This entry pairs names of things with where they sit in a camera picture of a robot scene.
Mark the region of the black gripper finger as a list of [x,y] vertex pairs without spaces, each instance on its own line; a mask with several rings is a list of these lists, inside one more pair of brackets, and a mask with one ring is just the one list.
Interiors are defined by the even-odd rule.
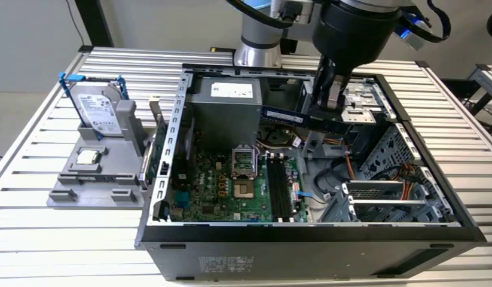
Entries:
[[313,102],[318,106],[325,106],[325,85],[326,85],[326,76],[329,70],[329,59],[326,56],[320,57],[318,67],[316,70],[314,80],[313,80],[313,88],[312,88],[312,96]]
[[346,77],[341,75],[328,75],[326,85],[325,85],[325,106],[318,106],[313,102],[308,110],[308,114],[312,118],[317,120],[330,120],[341,122],[341,113],[344,108],[344,88],[346,86]]

